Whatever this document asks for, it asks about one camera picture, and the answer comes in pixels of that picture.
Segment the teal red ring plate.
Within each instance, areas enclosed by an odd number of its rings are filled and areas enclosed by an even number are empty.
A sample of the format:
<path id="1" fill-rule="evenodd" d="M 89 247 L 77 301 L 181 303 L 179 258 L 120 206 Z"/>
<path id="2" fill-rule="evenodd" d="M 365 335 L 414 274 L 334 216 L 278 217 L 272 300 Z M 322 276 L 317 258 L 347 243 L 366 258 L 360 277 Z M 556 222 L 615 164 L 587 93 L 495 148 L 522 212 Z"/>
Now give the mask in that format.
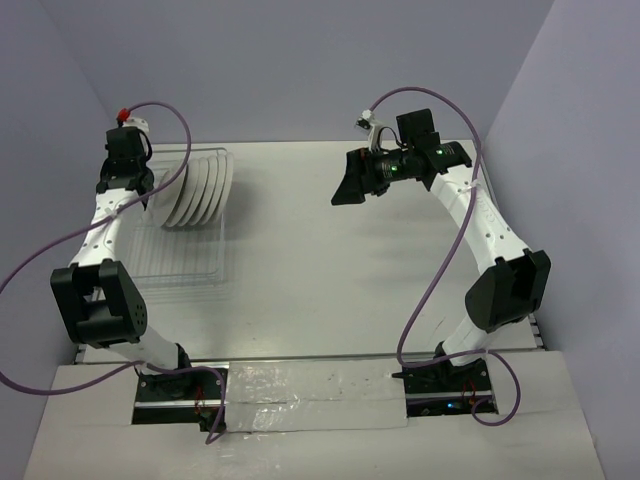
<path id="1" fill-rule="evenodd" d="M 205 174 L 205 171 L 201 171 L 201 167 L 200 167 L 200 175 L 201 174 Z M 191 204 L 191 208 L 189 209 L 189 211 L 187 212 L 186 218 L 183 220 L 183 223 L 181 225 L 179 225 L 178 227 L 183 227 L 186 226 L 189 222 L 189 218 L 192 215 L 192 212 L 194 211 L 194 209 L 196 208 L 196 203 L 197 203 L 197 198 L 200 196 L 199 193 L 195 193 L 195 197 L 193 199 L 193 202 Z"/>
<path id="2" fill-rule="evenodd" d="M 189 162 L 185 169 L 185 175 L 182 182 L 179 195 L 175 198 L 176 202 L 171 215 L 167 218 L 164 225 L 166 227 L 176 227 L 183 223 L 187 212 L 191 208 L 191 204 L 195 197 L 195 193 L 199 184 L 200 167 L 198 161 Z"/>

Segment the hao shi plate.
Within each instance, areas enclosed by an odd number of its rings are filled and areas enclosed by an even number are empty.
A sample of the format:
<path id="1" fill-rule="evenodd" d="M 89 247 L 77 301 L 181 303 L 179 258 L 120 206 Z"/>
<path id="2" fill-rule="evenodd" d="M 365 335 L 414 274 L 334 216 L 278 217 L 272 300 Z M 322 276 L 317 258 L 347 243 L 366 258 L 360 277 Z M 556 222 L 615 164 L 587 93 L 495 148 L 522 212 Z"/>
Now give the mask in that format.
<path id="1" fill-rule="evenodd" d="M 198 210 L 196 211 L 196 224 L 201 225 L 203 219 L 207 216 L 207 210 L 218 189 L 218 183 L 223 180 L 221 160 L 218 155 L 207 158 L 209 164 L 209 173 L 205 190 L 200 201 Z"/>
<path id="2" fill-rule="evenodd" d="M 189 218 L 189 226 L 197 225 L 204 217 L 213 197 L 217 182 L 218 161 L 216 157 L 201 158 L 200 167 L 201 171 L 205 171 L 205 174 L 201 174 L 199 177 L 201 186 L 196 189 L 196 192 L 199 193 L 200 196 L 197 198 L 196 208 Z"/>

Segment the teal rim plate steam logo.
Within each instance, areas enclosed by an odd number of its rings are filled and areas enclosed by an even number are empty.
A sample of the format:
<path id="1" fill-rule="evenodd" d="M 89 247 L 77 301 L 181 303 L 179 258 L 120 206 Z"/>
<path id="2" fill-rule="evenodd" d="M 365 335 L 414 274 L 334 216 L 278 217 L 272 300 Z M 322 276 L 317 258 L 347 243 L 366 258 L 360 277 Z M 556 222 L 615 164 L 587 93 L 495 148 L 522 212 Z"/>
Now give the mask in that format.
<path id="1" fill-rule="evenodd" d="M 209 221 L 215 221 L 214 220 L 214 216 L 215 216 L 215 212 L 217 209 L 217 205 L 219 202 L 219 199 L 221 197 L 221 193 L 222 193 L 222 189 L 223 189 L 223 184 L 224 184 L 224 180 L 225 180 L 225 171 L 226 171 L 226 160 L 225 160 L 225 154 L 227 151 L 224 150 L 219 150 L 217 151 L 217 155 L 220 157 L 221 160 L 221 166 L 222 166 L 222 173 L 223 173 L 223 180 L 220 181 L 218 183 L 218 189 L 215 193 L 215 196 L 207 210 L 207 216 L 203 219 L 204 223 L 208 223 Z"/>

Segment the orange sunburst plate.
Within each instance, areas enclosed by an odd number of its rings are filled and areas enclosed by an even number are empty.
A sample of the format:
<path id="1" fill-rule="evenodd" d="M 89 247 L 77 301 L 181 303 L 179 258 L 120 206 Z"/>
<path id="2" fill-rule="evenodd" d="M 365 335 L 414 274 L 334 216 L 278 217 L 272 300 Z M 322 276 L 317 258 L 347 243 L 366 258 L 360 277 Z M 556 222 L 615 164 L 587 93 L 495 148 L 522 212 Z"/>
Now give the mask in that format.
<path id="1" fill-rule="evenodd" d="M 215 221 L 219 220 L 224 213 L 224 210 L 231 192 L 232 183 L 233 183 L 235 157 L 231 152 L 227 151 L 225 154 L 225 160 L 226 160 L 225 180 L 223 184 L 221 197 L 219 199 L 215 216 L 214 216 Z"/>

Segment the red character plate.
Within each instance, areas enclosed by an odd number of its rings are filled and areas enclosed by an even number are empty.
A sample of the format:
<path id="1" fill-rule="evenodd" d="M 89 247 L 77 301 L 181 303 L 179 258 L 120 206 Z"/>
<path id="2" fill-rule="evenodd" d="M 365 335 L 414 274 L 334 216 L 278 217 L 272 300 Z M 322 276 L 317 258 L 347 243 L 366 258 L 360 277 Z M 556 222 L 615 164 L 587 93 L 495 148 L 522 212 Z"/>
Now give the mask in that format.
<path id="1" fill-rule="evenodd" d="M 186 177 L 186 169 L 165 189 L 153 195 L 149 201 L 151 220 L 156 227 L 163 226 L 171 216 Z"/>

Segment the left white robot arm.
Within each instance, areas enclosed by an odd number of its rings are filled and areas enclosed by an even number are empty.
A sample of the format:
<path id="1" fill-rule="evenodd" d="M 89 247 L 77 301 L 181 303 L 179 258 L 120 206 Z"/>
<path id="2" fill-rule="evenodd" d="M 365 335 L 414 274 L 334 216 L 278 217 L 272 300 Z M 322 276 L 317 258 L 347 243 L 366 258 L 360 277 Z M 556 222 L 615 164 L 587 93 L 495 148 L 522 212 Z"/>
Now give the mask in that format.
<path id="1" fill-rule="evenodd" d="M 106 132 L 106 151 L 96 185 L 96 227 L 70 264 L 52 272 L 54 298 L 72 342 L 141 361 L 144 375 L 160 368 L 160 387 L 184 398 L 196 384 L 188 355 L 149 325 L 145 300 L 123 263 L 147 207 L 142 196 L 154 187 L 147 132 L 126 122 Z"/>

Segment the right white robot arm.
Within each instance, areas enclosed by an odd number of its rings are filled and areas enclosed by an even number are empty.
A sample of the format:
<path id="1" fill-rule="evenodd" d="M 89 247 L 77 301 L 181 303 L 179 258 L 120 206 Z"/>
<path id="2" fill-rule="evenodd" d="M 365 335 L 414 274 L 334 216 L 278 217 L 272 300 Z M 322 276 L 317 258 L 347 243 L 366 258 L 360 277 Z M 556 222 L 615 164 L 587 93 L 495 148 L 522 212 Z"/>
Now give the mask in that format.
<path id="1" fill-rule="evenodd" d="M 469 379 L 468 365 L 479 359 L 502 327 L 518 323 L 541 304 L 551 268 L 548 255 L 533 251 L 510 228 L 489 194 L 478 184 L 473 162 L 457 141 L 442 142 L 430 110 L 396 119 L 399 145 L 381 145 L 385 128 L 370 110 L 357 127 L 368 135 L 367 146 L 346 155 L 344 177 L 334 193 L 334 206 L 362 204 L 382 196 L 399 181 L 423 184 L 447 210 L 469 246 L 479 277 L 466 293 L 466 315 L 436 350 L 446 357 L 434 368 L 436 383 L 447 391 Z"/>

